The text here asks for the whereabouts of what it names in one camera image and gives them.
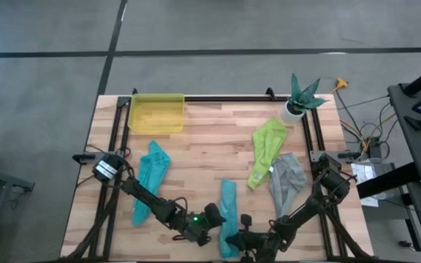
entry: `teal towel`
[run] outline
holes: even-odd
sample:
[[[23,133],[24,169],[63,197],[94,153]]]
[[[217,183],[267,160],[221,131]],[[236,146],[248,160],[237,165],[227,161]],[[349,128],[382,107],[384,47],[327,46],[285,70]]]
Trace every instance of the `teal towel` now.
[[[160,148],[156,141],[149,143],[149,154],[140,158],[139,176],[137,179],[152,194],[159,195],[159,187],[170,166],[170,157]],[[151,209],[137,199],[134,200],[132,225],[139,226],[149,217]]]
[[[237,218],[237,183],[231,180],[222,180],[220,197],[220,214],[227,222],[222,223],[219,234],[219,249],[222,258],[239,257],[238,248],[225,241],[238,233]]]

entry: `wooden table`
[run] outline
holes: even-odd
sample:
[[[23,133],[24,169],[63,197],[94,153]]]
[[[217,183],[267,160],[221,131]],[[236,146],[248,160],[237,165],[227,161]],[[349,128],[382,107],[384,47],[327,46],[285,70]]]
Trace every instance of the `wooden table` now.
[[[326,150],[345,150],[346,145],[334,97],[332,95],[321,95],[321,97],[329,100],[318,109]],[[117,96],[99,97],[88,136],[89,144],[107,150],[117,98]],[[156,140],[172,160],[160,188],[160,196],[165,199],[187,198],[189,211],[200,212],[209,202],[219,205],[221,180],[235,181],[238,185],[238,214],[248,213],[253,217],[251,231],[266,232],[269,229],[268,220],[275,219],[276,216],[273,198],[269,192],[269,180],[267,179],[255,191],[246,186],[246,180],[254,164],[251,134],[269,118],[280,120],[282,107],[283,102],[187,102],[185,124],[181,133],[149,135],[134,134],[131,131],[128,147],[132,153],[127,159],[137,172],[140,157],[148,154],[148,143]],[[310,114],[308,114],[308,120],[311,125],[312,140],[314,145],[317,145]],[[305,167],[308,178],[308,186],[297,195],[291,209],[293,211],[303,204],[311,193],[312,177],[302,123],[288,124],[287,128],[288,135],[281,146],[281,153],[295,153]],[[79,181],[91,175],[91,168],[91,166],[84,166],[81,169]],[[91,228],[100,186],[97,180],[91,179],[76,190],[61,250],[62,256],[74,250]],[[177,232],[162,226],[152,215],[142,226],[133,227],[131,223],[133,202],[132,196],[120,193],[110,260],[220,259],[218,249],[220,228],[210,231],[212,241],[201,248],[196,243],[185,240],[172,241],[172,237]],[[338,208],[341,221],[349,233],[364,251],[373,254],[355,187],[350,189],[350,194]],[[104,242],[102,236],[100,235],[99,240],[101,246]],[[332,226],[330,236],[335,254],[337,254]],[[277,255],[278,261],[323,260],[325,258],[318,217],[312,218],[298,230],[297,237],[287,252],[279,252]]]

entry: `gray floor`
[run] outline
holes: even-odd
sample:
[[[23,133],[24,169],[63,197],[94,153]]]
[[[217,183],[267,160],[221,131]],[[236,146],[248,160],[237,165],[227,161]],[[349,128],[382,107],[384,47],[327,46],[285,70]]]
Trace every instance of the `gray floor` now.
[[[107,50],[119,3],[0,1],[0,52]],[[136,0],[127,5],[117,50],[275,47],[421,47],[421,0]],[[0,58],[0,170],[37,182],[15,210],[6,207],[0,262],[58,256],[79,170],[71,155],[85,144],[104,62]],[[421,53],[115,58],[105,93],[130,94],[137,88],[260,94],[272,87],[285,94],[291,72],[301,85],[320,77],[320,93],[344,77],[350,86],[341,95],[354,104],[418,77]],[[378,122],[386,103],[353,107],[352,114],[358,123]],[[339,114],[348,120],[344,111]],[[345,138],[353,140],[349,134]],[[389,142],[388,161],[397,166],[411,161],[398,126]],[[402,221],[367,223],[377,256],[421,262],[421,253],[396,244],[409,240]]]

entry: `gray towel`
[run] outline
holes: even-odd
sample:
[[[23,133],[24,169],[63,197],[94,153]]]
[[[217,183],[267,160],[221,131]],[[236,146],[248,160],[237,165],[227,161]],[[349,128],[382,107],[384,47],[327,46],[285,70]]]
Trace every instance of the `gray towel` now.
[[[286,215],[295,196],[306,186],[303,167],[293,153],[274,159],[270,168],[270,193],[276,204],[277,218]]]

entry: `yellow plastic bin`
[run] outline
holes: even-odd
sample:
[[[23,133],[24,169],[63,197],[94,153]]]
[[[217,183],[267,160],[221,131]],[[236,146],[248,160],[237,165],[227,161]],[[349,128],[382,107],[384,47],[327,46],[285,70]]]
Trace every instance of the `yellow plastic bin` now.
[[[137,133],[176,133],[183,130],[183,115],[183,94],[135,94],[128,126]]]

